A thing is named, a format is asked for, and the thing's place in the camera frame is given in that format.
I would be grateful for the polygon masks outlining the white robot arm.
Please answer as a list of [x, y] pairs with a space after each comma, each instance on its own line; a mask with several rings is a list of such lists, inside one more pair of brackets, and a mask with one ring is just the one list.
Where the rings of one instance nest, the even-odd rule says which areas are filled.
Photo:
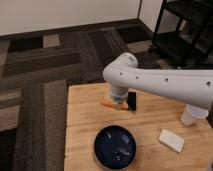
[[213, 106], [213, 70], [139, 69], [131, 53], [122, 53], [103, 69], [109, 97], [122, 103], [130, 88], [206, 110]]

